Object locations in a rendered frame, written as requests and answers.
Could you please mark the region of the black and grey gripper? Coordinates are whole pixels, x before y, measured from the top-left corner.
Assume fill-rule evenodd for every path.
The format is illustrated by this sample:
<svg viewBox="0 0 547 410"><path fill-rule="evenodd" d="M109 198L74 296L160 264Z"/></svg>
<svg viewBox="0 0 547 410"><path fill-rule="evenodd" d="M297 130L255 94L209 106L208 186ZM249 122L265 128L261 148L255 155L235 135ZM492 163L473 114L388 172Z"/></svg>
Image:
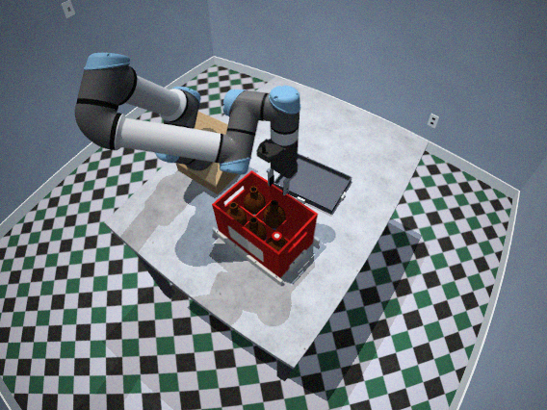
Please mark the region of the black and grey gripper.
<svg viewBox="0 0 547 410"><path fill-rule="evenodd" d="M271 186L274 183L274 171L286 177L286 179L283 180L284 196L289 192L290 180L292 180L298 172L298 163L296 159L298 156L298 145L299 129L293 134L277 135L276 132L273 133L271 128L271 138L262 141L256 150L257 157L267 163L271 163L271 167L267 169L268 186Z"/></svg>

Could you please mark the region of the red crate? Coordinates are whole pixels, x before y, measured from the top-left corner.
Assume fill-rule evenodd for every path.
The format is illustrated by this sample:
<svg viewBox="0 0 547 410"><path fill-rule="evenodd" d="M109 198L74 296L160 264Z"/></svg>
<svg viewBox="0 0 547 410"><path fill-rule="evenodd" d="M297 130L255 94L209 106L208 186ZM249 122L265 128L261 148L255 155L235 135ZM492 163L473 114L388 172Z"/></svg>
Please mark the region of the red crate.
<svg viewBox="0 0 547 410"><path fill-rule="evenodd" d="M244 186L244 189L224 205L224 202L242 186ZM249 193L249 188L252 186L257 187L266 200L266 206L255 216L244 207L244 199ZM285 221L276 230L273 230L263 222L264 211L270 206L272 200L278 202L278 206L284 210L286 216ZM279 278L289 269L295 259L313 244L318 214L288 193L284 196L283 190L277 186L268 186L268 181L263 177L250 180L241 185L225 201L217 217L219 231ZM265 241L258 238L246 229L245 225L243 226L226 213L231 202L236 202L238 207L245 211L247 223L249 223L251 217L256 217L259 222L264 224L267 232L267 239ZM274 232L280 232L282 237L288 242L279 251L267 244L267 240Z"/></svg>

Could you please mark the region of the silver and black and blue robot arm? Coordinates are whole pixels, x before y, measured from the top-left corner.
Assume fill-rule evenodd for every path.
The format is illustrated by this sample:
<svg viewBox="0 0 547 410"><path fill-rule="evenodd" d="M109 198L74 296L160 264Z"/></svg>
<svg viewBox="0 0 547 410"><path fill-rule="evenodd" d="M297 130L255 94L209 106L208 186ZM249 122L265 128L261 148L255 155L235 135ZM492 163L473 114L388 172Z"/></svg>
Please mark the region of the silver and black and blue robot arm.
<svg viewBox="0 0 547 410"><path fill-rule="evenodd" d="M192 170L219 163L221 171L246 174L258 120L270 121L272 130L282 135L299 129L300 93L293 87L278 86L269 93L228 91L222 107L229 116L225 135L194 129L200 106L197 91L165 89L137 76L129 65L127 56L94 53L84 67L76 122L90 141L105 149L154 152L161 161ZM125 103L159 114L164 124L117 113Z"/></svg>

